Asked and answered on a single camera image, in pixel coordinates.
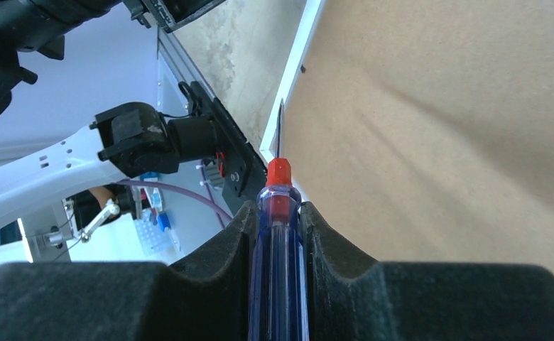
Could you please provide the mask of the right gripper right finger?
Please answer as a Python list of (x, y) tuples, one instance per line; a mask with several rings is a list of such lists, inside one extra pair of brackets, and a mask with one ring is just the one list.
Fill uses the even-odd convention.
[(312, 340), (385, 340), (376, 259), (332, 228), (311, 202), (301, 207)]

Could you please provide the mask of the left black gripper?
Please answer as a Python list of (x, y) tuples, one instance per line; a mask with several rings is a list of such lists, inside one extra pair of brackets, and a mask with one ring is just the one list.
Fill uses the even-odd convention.
[(142, 26), (156, 25), (172, 33), (204, 16), (225, 0), (123, 0), (131, 19)]

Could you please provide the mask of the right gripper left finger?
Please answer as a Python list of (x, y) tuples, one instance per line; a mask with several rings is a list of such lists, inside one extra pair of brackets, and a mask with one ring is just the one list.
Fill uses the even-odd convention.
[(170, 265), (177, 340), (245, 340), (257, 209), (245, 202), (225, 229)]

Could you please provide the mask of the blue handled screwdriver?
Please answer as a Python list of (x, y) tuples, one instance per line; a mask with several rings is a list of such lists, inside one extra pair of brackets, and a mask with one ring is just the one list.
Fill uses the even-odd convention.
[(278, 107), (275, 156), (257, 197), (259, 230), (249, 286), (249, 340), (309, 340), (307, 280), (299, 209), (289, 161), (281, 155), (285, 104)]

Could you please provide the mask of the white picture frame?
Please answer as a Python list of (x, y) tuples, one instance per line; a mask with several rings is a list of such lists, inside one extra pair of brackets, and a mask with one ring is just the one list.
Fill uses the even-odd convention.
[(295, 184), (366, 253), (554, 273), (554, 1), (309, 1), (276, 99)]

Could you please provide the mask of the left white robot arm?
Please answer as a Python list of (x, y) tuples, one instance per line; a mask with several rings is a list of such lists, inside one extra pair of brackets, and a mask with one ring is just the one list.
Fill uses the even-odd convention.
[[(66, 33), (100, 18), (115, 1), (0, 1), (0, 115), (19, 83), (38, 76), (20, 52), (60, 60)], [(94, 122), (43, 150), (0, 166), (0, 228), (30, 212), (97, 186), (158, 171), (174, 173), (196, 158), (199, 138), (182, 139), (142, 102), (98, 114)]]

